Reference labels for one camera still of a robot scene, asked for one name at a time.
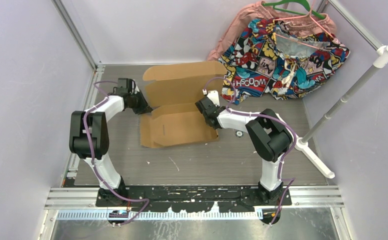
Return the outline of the brown cardboard box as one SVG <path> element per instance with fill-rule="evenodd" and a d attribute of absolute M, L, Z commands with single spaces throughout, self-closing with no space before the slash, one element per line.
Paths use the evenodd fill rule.
<path fill-rule="evenodd" d="M 153 108 L 142 114 L 140 144 L 147 148 L 214 142 L 218 131 L 206 124 L 195 103 L 203 89 L 222 91 L 227 73 L 218 61 L 156 65 L 143 74 L 144 95 Z"/>

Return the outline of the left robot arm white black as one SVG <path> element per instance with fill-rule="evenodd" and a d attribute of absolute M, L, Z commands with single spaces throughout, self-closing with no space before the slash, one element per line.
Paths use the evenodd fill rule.
<path fill-rule="evenodd" d="M 131 109 L 136 115 L 152 112 L 135 80 L 119 78 L 112 92 L 86 110 L 71 114 L 69 149 L 84 160 L 96 176 L 99 197 L 115 206 L 130 201 L 123 177 L 117 172 L 109 155 L 108 122 L 117 114 Z"/>

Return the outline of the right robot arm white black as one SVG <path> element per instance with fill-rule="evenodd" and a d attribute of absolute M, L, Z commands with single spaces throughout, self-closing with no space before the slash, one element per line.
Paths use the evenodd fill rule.
<path fill-rule="evenodd" d="M 262 160 L 257 197 L 265 205 L 273 205 L 283 190 L 281 171 L 283 156 L 294 142 L 293 136 L 276 113 L 267 108 L 262 112 L 241 112 L 218 106 L 209 97 L 195 103 L 208 126 L 247 133 Z"/>

